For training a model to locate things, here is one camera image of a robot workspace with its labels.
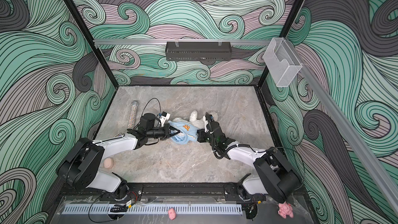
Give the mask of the light blue teddy hoodie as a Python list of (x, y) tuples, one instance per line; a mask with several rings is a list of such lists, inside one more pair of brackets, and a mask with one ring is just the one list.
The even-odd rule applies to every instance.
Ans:
[(189, 142), (198, 141), (198, 128), (186, 121), (169, 121), (170, 127), (179, 131), (173, 130), (171, 140), (179, 145), (185, 145)]

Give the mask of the white teddy bear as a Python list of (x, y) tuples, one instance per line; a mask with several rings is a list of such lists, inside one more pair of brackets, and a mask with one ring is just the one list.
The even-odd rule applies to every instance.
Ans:
[(202, 118), (199, 118), (197, 111), (193, 111), (190, 114), (189, 120), (185, 120), (183, 118), (174, 118), (173, 121), (188, 122), (188, 123), (194, 125), (198, 129), (204, 129), (205, 128), (205, 116), (203, 116)]

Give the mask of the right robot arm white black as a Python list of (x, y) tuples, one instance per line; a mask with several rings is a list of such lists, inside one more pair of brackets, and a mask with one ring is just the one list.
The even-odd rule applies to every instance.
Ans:
[(198, 131), (199, 142), (211, 145), (214, 156), (236, 160), (256, 170), (240, 181), (243, 193), (268, 195), (278, 203), (284, 203), (303, 182), (298, 171), (276, 147), (257, 149), (226, 137), (218, 122), (204, 120), (204, 129)]

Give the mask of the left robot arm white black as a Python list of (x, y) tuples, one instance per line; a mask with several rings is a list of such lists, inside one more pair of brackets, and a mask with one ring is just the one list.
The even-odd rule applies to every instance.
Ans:
[(180, 131), (161, 118), (147, 113), (121, 137), (107, 140), (81, 138), (68, 152), (56, 172), (75, 190), (93, 188), (112, 194), (117, 201), (129, 193), (127, 181), (115, 173), (100, 170), (105, 159), (147, 145), (149, 139), (167, 140)]

